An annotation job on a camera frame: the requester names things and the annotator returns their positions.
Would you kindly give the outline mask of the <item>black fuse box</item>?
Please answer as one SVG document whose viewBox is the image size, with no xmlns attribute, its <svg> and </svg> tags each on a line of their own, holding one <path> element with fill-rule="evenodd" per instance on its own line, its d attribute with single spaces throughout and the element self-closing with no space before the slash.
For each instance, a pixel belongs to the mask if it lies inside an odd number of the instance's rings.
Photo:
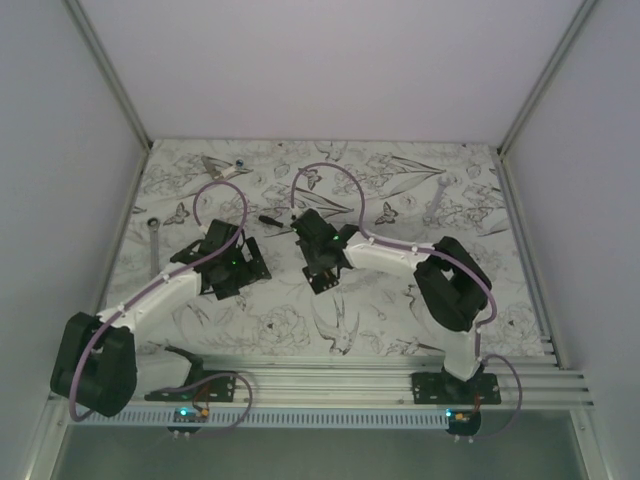
<svg viewBox="0 0 640 480">
<path fill-rule="evenodd" d="M 312 274 L 308 267 L 304 267 L 302 273 L 315 295 L 324 293 L 339 285 L 339 279 L 331 269 Z"/>
</svg>

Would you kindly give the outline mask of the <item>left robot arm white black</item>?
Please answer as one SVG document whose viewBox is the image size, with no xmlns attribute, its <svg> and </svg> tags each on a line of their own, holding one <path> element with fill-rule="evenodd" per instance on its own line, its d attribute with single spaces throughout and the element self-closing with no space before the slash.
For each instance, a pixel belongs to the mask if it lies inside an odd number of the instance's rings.
<svg viewBox="0 0 640 480">
<path fill-rule="evenodd" d="M 78 312 L 67 321 L 51 391 L 105 417 L 139 397 L 197 399 L 205 380 L 201 359 L 178 347 L 143 355 L 140 346 L 170 314 L 196 298 L 212 294 L 224 300 L 270 276 L 255 238 L 236 225 L 212 221 L 203 238 L 171 256 L 133 297 L 96 315 Z"/>
</svg>

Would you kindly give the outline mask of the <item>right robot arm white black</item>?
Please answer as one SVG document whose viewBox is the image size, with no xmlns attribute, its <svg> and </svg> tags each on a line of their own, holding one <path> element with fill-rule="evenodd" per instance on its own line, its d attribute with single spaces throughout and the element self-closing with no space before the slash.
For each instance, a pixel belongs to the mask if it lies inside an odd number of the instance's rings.
<svg viewBox="0 0 640 480">
<path fill-rule="evenodd" d="M 452 403 L 468 403 L 479 391 L 481 364 L 476 317 L 493 308 L 491 282 L 464 247 L 451 237 L 413 244 L 377 237 L 359 226 L 336 229 L 314 209 L 292 217 L 312 291 L 339 284 L 343 270 L 371 270 L 413 282 L 429 312 L 434 348 L 444 353 L 443 391 Z"/>
</svg>

